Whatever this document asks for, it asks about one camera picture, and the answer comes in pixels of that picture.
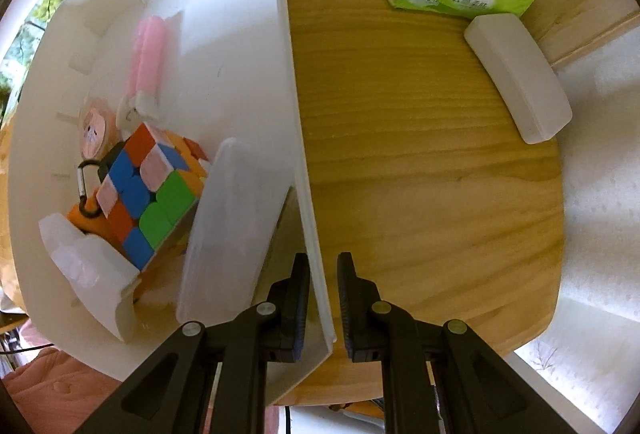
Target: pink toy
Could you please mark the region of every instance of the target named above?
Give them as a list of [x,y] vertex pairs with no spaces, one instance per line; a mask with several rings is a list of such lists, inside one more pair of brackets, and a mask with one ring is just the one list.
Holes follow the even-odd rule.
[[158,90],[166,37],[166,23],[160,17],[147,17],[138,25],[129,81],[116,116],[119,129],[132,132],[142,121],[158,121]]

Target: pink fabric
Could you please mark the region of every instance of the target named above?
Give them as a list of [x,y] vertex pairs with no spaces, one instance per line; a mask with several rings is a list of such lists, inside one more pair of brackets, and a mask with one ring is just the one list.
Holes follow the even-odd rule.
[[132,50],[128,98],[138,91],[158,94],[166,34],[166,23],[160,17],[147,17],[140,22]]
[[[72,434],[120,385],[55,348],[42,350],[3,383],[35,434]],[[211,413],[204,432],[209,432]],[[265,434],[277,434],[278,416],[277,407],[267,407]]]
[[40,334],[36,326],[31,322],[31,319],[27,320],[20,328],[20,337],[20,343],[23,345],[27,343],[31,348],[52,343]]
[[149,151],[146,158],[140,164],[140,177],[145,182],[146,188],[152,192],[158,192],[174,167],[169,163],[160,147],[157,145]]

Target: white eraser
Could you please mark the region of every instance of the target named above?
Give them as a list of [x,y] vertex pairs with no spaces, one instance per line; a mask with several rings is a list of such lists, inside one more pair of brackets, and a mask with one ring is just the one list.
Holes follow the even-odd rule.
[[481,15],[465,39],[500,91],[522,139],[553,138],[573,115],[556,74],[529,31],[511,13]]

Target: metal screw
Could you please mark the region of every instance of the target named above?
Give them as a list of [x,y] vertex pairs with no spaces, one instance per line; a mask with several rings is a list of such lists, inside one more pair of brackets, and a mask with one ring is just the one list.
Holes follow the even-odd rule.
[[391,311],[391,304],[389,304],[389,302],[379,300],[371,305],[371,311],[377,315],[386,315]]
[[263,302],[258,304],[258,307],[255,310],[258,312],[258,315],[268,317],[276,312],[276,305],[271,302]]
[[195,335],[199,335],[202,331],[202,326],[197,322],[187,322],[182,326],[182,334],[185,337],[194,337]]
[[449,321],[447,328],[455,335],[464,335],[466,333],[466,324],[462,320],[454,319]]

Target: pink blanket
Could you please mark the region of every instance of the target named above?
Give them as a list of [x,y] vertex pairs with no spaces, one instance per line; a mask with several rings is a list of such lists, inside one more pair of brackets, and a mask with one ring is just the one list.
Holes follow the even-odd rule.
[[[120,385],[55,348],[42,350],[3,382],[35,434],[72,434]],[[277,407],[267,408],[264,431],[278,432]]]

